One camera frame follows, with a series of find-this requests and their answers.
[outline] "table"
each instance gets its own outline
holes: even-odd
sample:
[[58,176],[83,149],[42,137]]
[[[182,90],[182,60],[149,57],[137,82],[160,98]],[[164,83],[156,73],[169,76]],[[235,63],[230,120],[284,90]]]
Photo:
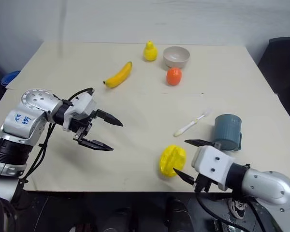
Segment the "table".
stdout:
[[[35,87],[49,89],[66,99],[80,89],[94,87],[98,108],[124,124],[117,127],[101,119],[93,121],[87,138],[114,148],[109,152],[82,147],[73,141],[73,133],[57,126],[44,162],[30,176],[25,189],[192,191],[178,176],[165,178],[159,174],[161,152],[171,144],[183,147],[187,151],[184,172],[196,176],[190,163],[197,148],[184,140],[210,140],[215,117],[224,113],[236,114],[243,121],[242,150],[230,153],[236,162],[290,177],[290,117],[245,48],[185,46],[191,52],[191,60],[183,69],[180,85],[170,87],[164,82],[166,71],[161,64],[163,48],[169,45],[157,46],[160,56],[155,62],[142,60],[143,46],[67,43],[61,58],[55,58],[57,45],[44,43],[21,75],[9,84],[0,102],[0,126],[22,93]],[[103,79],[128,60],[133,62],[130,77],[115,89],[105,89]],[[213,111],[208,117],[180,137],[172,136],[209,107]],[[29,165],[37,150],[36,146],[30,154]]]

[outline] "blue object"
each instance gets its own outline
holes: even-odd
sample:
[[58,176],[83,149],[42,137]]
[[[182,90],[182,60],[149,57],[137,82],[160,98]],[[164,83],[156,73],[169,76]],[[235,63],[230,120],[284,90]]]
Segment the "blue object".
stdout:
[[213,143],[220,143],[221,150],[241,150],[242,120],[236,115],[220,115],[215,119]]
[[20,71],[14,71],[9,74],[6,74],[2,79],[1,79],[1,85],[2,86],[7,86],[11,81],[14,80],[15,77],[20,73]]

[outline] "gray mug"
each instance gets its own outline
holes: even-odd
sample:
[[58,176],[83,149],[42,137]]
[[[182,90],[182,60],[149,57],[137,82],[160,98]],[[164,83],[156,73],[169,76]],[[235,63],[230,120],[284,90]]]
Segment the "gray mug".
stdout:
[[242,120],[236,115],[220,115],[215,119],[213,143],[220,143],[221,150],[238,151],[242,148]]

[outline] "white bowl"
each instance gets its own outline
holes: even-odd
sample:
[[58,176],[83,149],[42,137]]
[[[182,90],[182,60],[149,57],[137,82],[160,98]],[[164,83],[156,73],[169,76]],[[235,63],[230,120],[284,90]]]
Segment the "white bowl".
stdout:
[[163,51],[163,60],[170,68],[183,68],[190,58],[190,52],[183,47],[168,47]]

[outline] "white toothbrush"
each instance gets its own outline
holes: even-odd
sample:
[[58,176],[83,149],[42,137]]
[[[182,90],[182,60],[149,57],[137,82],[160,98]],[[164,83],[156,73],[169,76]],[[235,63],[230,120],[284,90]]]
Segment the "white toothbrush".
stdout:
[[182,133],[184,133],[186,130],[188,130],[190,127],[192,127],[194,124],[196,124],[201,118],[204,118],[206,116],[208,116],[211,113],[212,110],[208,109],[206,111],[204,111],[204,113],[199,116],[198,118],[196,118],[195,120],[189,122],[187,125],[185,125],[184,127],[182,127],[181,129],[179,129],[178,131],[176,131],[173,136],[174,137],[178,137],[179,135],[181,135]]

